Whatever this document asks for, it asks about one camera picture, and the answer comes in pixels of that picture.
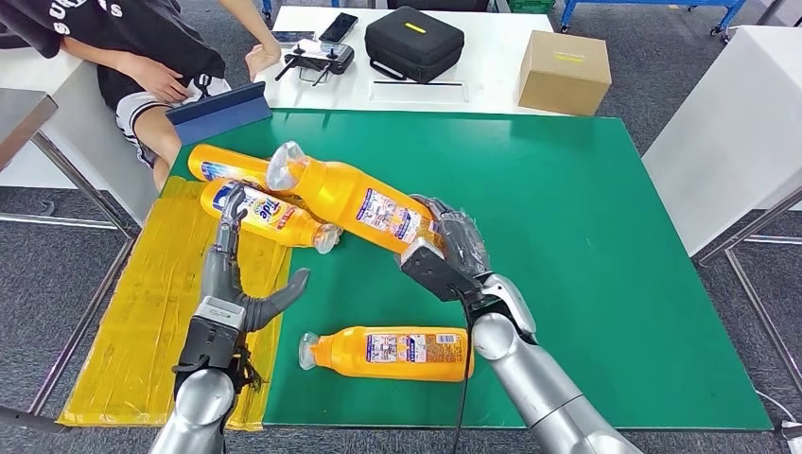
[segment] blue metal frame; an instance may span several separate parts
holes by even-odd
[[[571,14],[577,4],[580,3],[626,3],[633,5],[685,5],[691,7],[725,7],[727,12],[721,22],[716,26],[718,31],[722,31],[729,26],[732,18],[738,14],[746,0],[566,0],[566,10],[563,11],[563,18],[560,20],[561,27],[568,27]]]

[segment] person's hand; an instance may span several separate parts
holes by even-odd
[[[248,72],[251,75],[251,81],[256,77],[256,74],[275,65],[281,60],[281,49],[269,50],[262,44],[257,44],[245,56],[245,64],[248,66]]]
[[[115,68],[134,79],[142,88],[163,102],[181,102],[192,94],[178,81],[181,74],[148,57],[126,52]]]

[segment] green table surface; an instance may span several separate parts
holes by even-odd
[[[620,120],[277,109],[205,142],[269,157],[287,140],[474,217],[493,269],[527,299],[539,342],[612,425],[771,427]],[[192,179],[190,149],[172,175]],[[390,253],[348,234],[327,255],[293,251],[291,267],[312,274],[284,316],[266,425],[454,424],[459,383],[303,371],[297,353],[306,331],[464,326],[458,303],[441,303]],[[464,423],[523,426],[481,358]]]

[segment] detergent bottle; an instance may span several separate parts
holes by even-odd
[[[270,158],[267,184],[303,199],[317,216],[395,253],[422,236],[444,248],[422,203],[344,163],[322,162],[286,142]]]
[[[298,348],[304,370],[422,381],[462,381],[468,353],[463,328],[353,326],[331,336],[306,333]],[[474,373],[474,360],[468,376]]]
[[[200,204],[206,213],[220,218],[226,197],[236,183],[234,180],[216,179],[206,185],[200,194]],[[328,253],[340,240],[340,227],[321,224],[303,209],[258,189],[245,186],[245,200],[242,205],[248,210],[248,214],[242,219],[244,230],[285,246],[314,247],[319,253]]]
[[[192,148],[186,165],[198,180],[211,182],[217,178],[229,178],[263,191],[268,190],[265,186],[268,161],[264,159],[200,144]]]

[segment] bottle label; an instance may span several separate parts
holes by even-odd
[[[217,178],[229,178],[232,180],[239,180],[242,183],[256,189],[266,190],[261,182],[259,182],[253,176],[243,172],[239,167],[203,161],[200,163],[200,173],[203,174],[203,178],[207,182],[211,182]]]
[[[223,211],[228,194],[235,183],[227,183],[220,188],[212,199],[212,206],[220,212]],[[263,194],[250,187],[245,187],[245,200],[238,207],[248,210],[246,221],[273,230],[281,230],[295,213],[296,208],[289,203],[281,203],[267,194]]]
[[[372,334],[368,362],[462,362],[459,334]]]
[[[420,214],[399,206],[389,197],[369,188],[357,211],[357,220],[411,244],[418,237],[418,229],[423,218]]]
[[[226,166],[225,164],[220,163],[210,163],[208,161],[203,161],[200,163],[200,173],[203,174],[203,178],[207,181],[211,182],[216,178],[231,178],[232,180],[239,180],[242,176],[241,173],[238,171],[236,167]]]

